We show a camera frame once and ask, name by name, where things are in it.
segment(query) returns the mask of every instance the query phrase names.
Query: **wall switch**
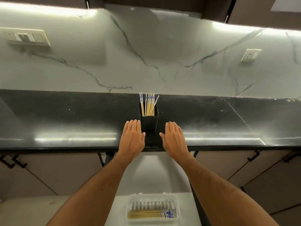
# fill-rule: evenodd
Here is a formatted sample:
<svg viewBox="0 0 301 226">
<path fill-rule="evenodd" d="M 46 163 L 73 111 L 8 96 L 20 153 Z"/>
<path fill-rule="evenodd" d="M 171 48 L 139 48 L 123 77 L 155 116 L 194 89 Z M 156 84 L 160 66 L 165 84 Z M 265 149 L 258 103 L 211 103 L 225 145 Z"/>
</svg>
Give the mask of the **wall switch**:
<svg viewBox="0 0 301 226">
<path fill-rule="evenodd" d="M 260 54 L 261 49 L 247 49 L 243 55 L 242 62 L 254 62 L 258 55 Z"/>
<path fill-rule="evenodd" d="M 43 30 L 0 28 L 7 42 L 16 45 L 37 45 L 50 47 Z"/>
</svg>

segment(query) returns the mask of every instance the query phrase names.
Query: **kitchen counter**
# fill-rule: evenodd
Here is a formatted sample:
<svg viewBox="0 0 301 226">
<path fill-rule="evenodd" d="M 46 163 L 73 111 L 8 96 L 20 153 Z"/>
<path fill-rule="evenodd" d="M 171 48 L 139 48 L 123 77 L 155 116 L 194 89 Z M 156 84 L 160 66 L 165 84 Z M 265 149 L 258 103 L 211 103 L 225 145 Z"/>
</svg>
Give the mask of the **kitchen counter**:
<svg viewBox="0 0 301 226">
<path fill-rule="evenodd" d="M 138 94 L 0 90 L 0 153 L 117 151 L 124 123 L 139 116 Z M 189 150 L 301 146 L 301 102 L 160 95 L 156 131 L 144 151 L 163 151 L 159 132 L 175 121 Z"/>
</svg>

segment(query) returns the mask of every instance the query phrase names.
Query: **marble backsplash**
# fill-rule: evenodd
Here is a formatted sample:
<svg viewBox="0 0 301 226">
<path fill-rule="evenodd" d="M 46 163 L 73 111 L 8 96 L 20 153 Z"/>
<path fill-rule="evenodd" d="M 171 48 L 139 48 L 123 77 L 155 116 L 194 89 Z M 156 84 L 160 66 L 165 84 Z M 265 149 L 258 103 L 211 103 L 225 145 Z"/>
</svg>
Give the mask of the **marble backsplash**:
<svg viewBox="0 0 301 226">
<path fill-rule="evenodd" d="M 0 27 L 42 29 L 50 48 L 0 35 L 0 88 L 301 98 L 301 32 L 225 25 L 200 14 L 107 5 L 0 3 Z M 262 49 L 242 63 L 246 49 Z"/>
</svg>

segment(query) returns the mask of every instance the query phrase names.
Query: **left hand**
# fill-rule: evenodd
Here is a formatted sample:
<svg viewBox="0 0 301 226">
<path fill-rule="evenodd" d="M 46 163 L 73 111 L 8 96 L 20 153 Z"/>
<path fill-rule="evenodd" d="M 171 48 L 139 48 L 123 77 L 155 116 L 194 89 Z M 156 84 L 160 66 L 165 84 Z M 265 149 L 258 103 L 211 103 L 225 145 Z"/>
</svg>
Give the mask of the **left hand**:
<svg viewBox="0 0 301 226">
<path fill-rule="evenodd" d="M 127 121 L 119 143 L 116 156 L 120 155 L 130 164 L 145 146 L 145 132 L 141 133 L 141 122 L 137 120 Z"/>
</svg>

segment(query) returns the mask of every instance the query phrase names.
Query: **forearm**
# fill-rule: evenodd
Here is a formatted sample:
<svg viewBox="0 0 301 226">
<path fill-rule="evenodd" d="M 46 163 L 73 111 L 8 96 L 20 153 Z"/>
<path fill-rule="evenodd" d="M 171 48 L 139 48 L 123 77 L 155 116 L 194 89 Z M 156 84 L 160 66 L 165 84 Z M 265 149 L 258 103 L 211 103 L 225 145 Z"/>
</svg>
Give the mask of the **forearm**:
<svg viewBox="0 0 301 226">
<path fill-rule="evenodd" d="M 116 155 L 62 205 L 47 226 L 104 225 L 128 164 Z"/>
<path fill-rule="evenodd" d="M 212 226 L 278 225 L 247 194 L 199 163 L 191 154 L 178 162 Z"/>
</svg>

